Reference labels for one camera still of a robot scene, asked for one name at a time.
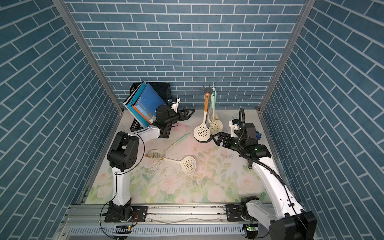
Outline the wooden handled white spoon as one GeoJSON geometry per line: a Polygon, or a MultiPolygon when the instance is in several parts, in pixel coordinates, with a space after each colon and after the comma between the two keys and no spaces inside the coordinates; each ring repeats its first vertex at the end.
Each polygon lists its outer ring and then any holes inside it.
{"type": "Polygon", "coordinates": [[[205,104],[202,123],[194,129],[194,138],[200,143],[207,143],[211,138],[211,131],[206,125],[210,93],[205,93],[205,104]]]}

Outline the wooden handled cream skimmer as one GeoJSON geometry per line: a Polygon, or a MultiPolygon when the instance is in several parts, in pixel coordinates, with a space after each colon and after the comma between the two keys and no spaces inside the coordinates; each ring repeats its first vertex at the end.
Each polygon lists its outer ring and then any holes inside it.
{"type": "Polygon", "coordinates": [[[197,167],[197,161],[192,156],[186,156],[182,160],[174,160],[174,159],[169,159],[166,157],[162,157],[158,160],[168,161],[168,162],[179,164],[183,173],[185,173],[186,175],[194,174],[196,171],[196,167],[197,167]]]}

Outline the diagonal mint handled skimmer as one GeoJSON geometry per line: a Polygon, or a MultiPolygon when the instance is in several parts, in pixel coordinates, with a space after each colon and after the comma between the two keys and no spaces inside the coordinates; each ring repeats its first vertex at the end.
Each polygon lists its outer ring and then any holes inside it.
{"type": "Polygon", "coordinates": [[[181,138],[179,138],[177,141],[175,141],[173,144],[171,144],[168,148],[166,148],[163,151],[161,151],[161,150],[150,150],[147,153],[147,156],[149,158],[151,158],[151,159],[161,160],[161,159],[163,159],[166,156],[166,153],[168,152],[168,150],[170,150],[173,146],[175,146],[178,143],[180,143],[182,140],[187,138],[189,135],[190,135],[190,133],[187,133],[187,134],[183,135],[181,138]]]}

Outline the dark grey utensil rack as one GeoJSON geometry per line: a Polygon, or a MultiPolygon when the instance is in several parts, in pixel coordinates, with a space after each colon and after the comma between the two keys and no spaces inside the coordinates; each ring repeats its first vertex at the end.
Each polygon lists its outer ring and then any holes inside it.
{"type": "Polygon", "coordinates": [[[204,93],[204,95],[206,95],[206,93],[209,93],[210,95],[217,95],[217,93],[216,93],[216,89],[215,89],[215,87],[210,87],[210,86],[208,86],[208,87],[205,87],[205,86],[203,86],[202,88],[199,88],[199,90],[201,90],[201,91],[203,91],[203,93],[204,93]]]}

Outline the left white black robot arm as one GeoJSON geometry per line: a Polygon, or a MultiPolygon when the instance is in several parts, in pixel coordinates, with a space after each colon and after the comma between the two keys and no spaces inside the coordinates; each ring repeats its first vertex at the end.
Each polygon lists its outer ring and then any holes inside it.
{"type": "Polygon", "coordinates": [[[139,216],[132,207],[132,197],[129,190],[130,172],[144,158],[139,154],[139,146],[153,139],[168,138],[173,124],[188,120],[195,113],[194,109],[181,109],[177,112],[169,105],[157,108],[156,120],[143,129],[131,133],[118,132],[108,151],[107,159],[114,174],[114,196],[108,202],[105,214],[106,223],[139,221],[139,216]]]}

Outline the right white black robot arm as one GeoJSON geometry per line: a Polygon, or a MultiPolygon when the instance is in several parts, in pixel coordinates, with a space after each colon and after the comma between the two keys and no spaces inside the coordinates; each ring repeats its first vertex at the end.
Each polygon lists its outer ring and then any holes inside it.
{"type": "Polygon", "coordinates": [[[295,199],[281,178],[272,155],[265,145],[260,145],[253,124],[238,119],[229,122],[231,133],[220,132],[215,140],[222,146],[238,152],[248,161],[249,169],[260,177],[273,207],[268,208],[257,197],[241,199],[242,217],[255,219],[268,229],[273,240],[312,240],[317,219],[295,199]]]}

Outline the black perforated file basket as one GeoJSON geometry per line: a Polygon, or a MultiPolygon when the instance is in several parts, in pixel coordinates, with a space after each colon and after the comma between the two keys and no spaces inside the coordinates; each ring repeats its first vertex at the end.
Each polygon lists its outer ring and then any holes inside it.
{"type": "Polygon", "coordinates": [[[156,109],[172,98],[168,83],[133,84],[135,87],[124,104],[139,124],[146,128],[156,119],[156,109]]]}

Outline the blue black stapler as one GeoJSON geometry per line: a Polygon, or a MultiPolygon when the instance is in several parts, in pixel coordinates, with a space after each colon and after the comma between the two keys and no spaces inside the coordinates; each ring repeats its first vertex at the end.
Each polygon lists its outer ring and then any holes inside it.
{"type": "Polygon", "coordinates": [[[262,134],[261,134],[261,133],[259,133],[258,131],[256,131],[256,138],[257,138],[258,140],[260,140],[260,139],[261,139],[261,137],[262,137],[262,134]]]}

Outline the blue book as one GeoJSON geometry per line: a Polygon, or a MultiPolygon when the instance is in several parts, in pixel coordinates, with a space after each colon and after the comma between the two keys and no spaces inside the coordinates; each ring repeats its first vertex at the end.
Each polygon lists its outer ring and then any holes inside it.
{"type": "Polygon", "coordinates": [[[156,119],[156,109],[164,104],[165,101],[154,90],[151,84],[147,84],[139,100],[136,103],[137,106],[146,108],[147,112],[150,112],[153,115],[154,120],[156,119]]]}

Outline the orange book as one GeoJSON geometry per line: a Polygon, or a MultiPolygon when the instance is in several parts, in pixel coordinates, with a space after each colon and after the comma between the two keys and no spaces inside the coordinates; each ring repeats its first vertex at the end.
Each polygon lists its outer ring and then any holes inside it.
{"type": "Polygon", "coordinates": [[[153,115],[150,112],[147,112],[146,108],[137,105],[134,105],[133,108],[138,112],[141,118],[145,120],[146,127],[153,123],[153,115]]]}

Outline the teal notebook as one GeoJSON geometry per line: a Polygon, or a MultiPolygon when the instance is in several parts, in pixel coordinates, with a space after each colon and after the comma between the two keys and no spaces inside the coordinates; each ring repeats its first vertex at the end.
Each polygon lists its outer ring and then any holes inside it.
{"type": "Polygon", "coordinates": [[[150,123],[142,116],[142,113],[137,110],[136,103],[146,86],[146,82],[134,83],[131,86],[129,97],[123,102],[127,110],[135,117],[143,128],[148,127],[150,123]]]}

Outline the aluminium front rail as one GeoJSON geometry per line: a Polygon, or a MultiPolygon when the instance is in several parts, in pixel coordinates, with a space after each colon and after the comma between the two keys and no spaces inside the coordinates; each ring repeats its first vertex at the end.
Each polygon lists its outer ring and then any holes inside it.
{"type": "Polygon", "coordinates": [[[134,205],[126,222],[102,205],[73,205],[56,240],[313,240],[316,218],[304,211],[279,219],[270,204],[134,205]]]}

